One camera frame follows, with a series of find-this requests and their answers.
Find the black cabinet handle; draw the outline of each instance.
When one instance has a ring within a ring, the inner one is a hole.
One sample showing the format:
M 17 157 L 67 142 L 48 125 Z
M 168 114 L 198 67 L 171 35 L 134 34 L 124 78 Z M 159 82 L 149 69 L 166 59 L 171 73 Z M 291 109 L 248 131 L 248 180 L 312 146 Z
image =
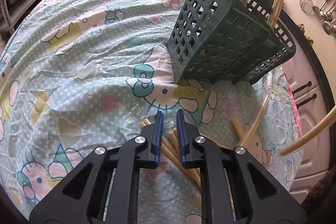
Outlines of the black cabinet handle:
M 314 93 L 311 97 L 309 97 L 306 100 L 303 100 L 301 103 L 296 104 L 296 108 L 299 108 L 300 106 L 303 106 L 304 104 L 308 103 L 309 101 L 311 101 L 312 99 L 315 99 L 317 97 L 316 93 Z
M 297 88 L 296 90 L 294 90 L 292 93 L 293 93 L 293 94 L 294 94 L 294 93 L 297 93 L 297 92 L 299 92 L 299 91 L 305 89 L 305 88 L 308 87 L 308 86 L 311 86 L 311 82 L 310 82 L 310 81 L 309 81 L 307 84 L 298 87 L 298 88 Z

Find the polka dot fabric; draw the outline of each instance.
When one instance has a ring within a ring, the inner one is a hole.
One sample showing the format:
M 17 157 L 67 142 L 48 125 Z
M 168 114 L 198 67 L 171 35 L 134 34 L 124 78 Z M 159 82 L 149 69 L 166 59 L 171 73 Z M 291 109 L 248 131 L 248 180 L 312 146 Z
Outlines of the polka dot fabric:
M 176 110 L 228 147 L 230 120 L 246 130 L 271 97 L 249 151 L 290 188 L 302 151 L 276 151 L 300 137 L 281 68 L 251 86 L 173 82 L 167 41 L 184 0 L 43 0 L 0 60 L 0 183 L 28 218 L 32 208 L 98 145 L 121 146 L 158 110 L 164 134 Z M 141 170 L 138 223 L 201 223 L 199 189 L 165 156 Z

